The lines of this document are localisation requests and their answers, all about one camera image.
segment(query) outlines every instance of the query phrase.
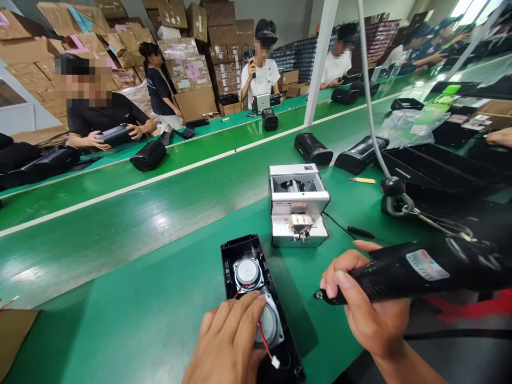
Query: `black t-shirt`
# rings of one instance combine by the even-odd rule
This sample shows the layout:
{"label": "black t-shirt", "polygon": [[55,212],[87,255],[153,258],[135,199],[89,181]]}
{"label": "black t-shirt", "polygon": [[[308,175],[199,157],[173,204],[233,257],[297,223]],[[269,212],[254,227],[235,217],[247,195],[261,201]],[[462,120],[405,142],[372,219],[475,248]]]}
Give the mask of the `black t-shirt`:
{"label": "black t-shirt", "polygon": [[171,99],[171,90],[160,72],[155,68],[148,68],[146,82],[153,112],[161,116],[175,115],[174,110],[162,100],[162,98]]}
{"label": "black t-shirt", "polygon": [[69,131],[86,137],[93,131],[106,131],[121,124],[144,124],[149,117],[125,95],[112,93],[108,107],[91,107],[87,99],[73,99],[67,108]]}

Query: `metal pole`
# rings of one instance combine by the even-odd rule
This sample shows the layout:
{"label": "metal pole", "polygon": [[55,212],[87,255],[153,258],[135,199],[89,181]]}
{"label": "metal pole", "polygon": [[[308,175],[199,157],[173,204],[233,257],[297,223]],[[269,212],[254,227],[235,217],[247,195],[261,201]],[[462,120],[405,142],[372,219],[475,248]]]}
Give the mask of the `metal pole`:
{"label": "metal pole", "polygon": [[450,79],[455,73],[462,67],[462,64],[466,61],[466,59],[471,55],[475,47],[479,44],[480,40],[485,36],[487,31],[491,28],[491,26],[494,24],[494,22],[498,19],[500,13],[505,9],[507,6],[509,0],[503,0],[501,4],[494,10],[491,17],[487,19],[487,21],[484,23],[480,31],[478,31],[478,34],[476,35],[476,38],[469,44],[469,47],[466,48],[462,56],[457,60],[455,65],[453,66],[452,70],[448,74],[447,78]]}
{"label": "metal pole", "polygon": [[304,126],[306,127],[313,124],[318,94],[320,93],[320,84],[322,83],[322,73],[325,67],[325,57],[329,50],[329,42],[331,41],[331,32],[334,26],[334,18],[336,17],[337,9],[338,0],[325,0],[316,44],[313,73],[311,74],[311,83],[309,85],[308,104],[304,117]]}

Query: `white t-shirt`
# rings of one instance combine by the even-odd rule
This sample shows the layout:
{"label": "white t-shirt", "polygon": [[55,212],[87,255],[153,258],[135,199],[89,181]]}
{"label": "white t-shirt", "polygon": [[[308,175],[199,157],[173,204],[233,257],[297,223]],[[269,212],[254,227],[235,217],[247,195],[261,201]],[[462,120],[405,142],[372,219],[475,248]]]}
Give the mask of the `white t-shirt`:
{"label": "white t-shirt", "polygon": [[345,50],[344,53],[335,58],[332,52],[327,54],[325,58],[324,73],[322,75],[322,83],[330,84],[334,79],[343,76],[347,71],[352,68],[352,61],[350,59],[351,52]]}
{"label": "white t-shirt", "polygon": [[[252,97],[271,93],[272,86],[277,83],[281,75],[277,64],[272,59],[267,59],[263,67],[256,66],[256,78],[251,80],[249,90],[247,92],[247,106],[252,109]],[[240,84],[240,92],[249,78],[249,65],[246,64],[242,69],[242,83]]]}
{"label": "white t-shirt", "polygon": [[393,63],[396,65],[402,65],[408,60],[410,54],[411,50],[404,51],[404,46],[400,44],[397,48],[391,51],[384,64],[382,64],[382,67],[387,68]]}

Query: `white shorts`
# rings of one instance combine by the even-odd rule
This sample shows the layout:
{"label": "white shorts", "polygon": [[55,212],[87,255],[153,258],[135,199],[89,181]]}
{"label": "white shorts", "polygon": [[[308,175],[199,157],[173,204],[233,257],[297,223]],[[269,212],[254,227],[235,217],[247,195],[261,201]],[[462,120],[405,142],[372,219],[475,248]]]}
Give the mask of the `white shorts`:
{"label": "white shorts", "polygon": [[176,115],[162,116],[157,115],[162,122],[162,131],[172,132],[175,129],[181,129],[183,126],[183,119]]}

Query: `black wire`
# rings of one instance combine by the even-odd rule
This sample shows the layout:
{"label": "black wire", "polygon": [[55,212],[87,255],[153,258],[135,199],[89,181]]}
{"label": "black wire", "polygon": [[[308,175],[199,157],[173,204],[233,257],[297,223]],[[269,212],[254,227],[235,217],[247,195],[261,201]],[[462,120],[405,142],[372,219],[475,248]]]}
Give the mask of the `black wire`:
{"label": "black wire", "polygon": [[329,219],[331,219],[332,221],[334,221],[334,224],[336,224],[338,227],[340,227],[340,228],[341,228],[341,229],[343,229],[346,233],[348,233],[348,235],[349,235],[351,238],[353,238],[354,240],[357,240],[357,238],[356,238],[353,234],[351,234],[347,229],[345,229],[344,227],[342,227],[341,225],[339,225],[339,224],[338,224],[338,222],[337,222],[336,220],[334,220],[334,219],[332,218],[332,216],[331,216],[331,215],[329,215],[329,214],[328,214],[327,212],[325,212],[325,211],[324,211],[324,212],[322,212],[322,213],[325,213],[325,215],[326,215]]}

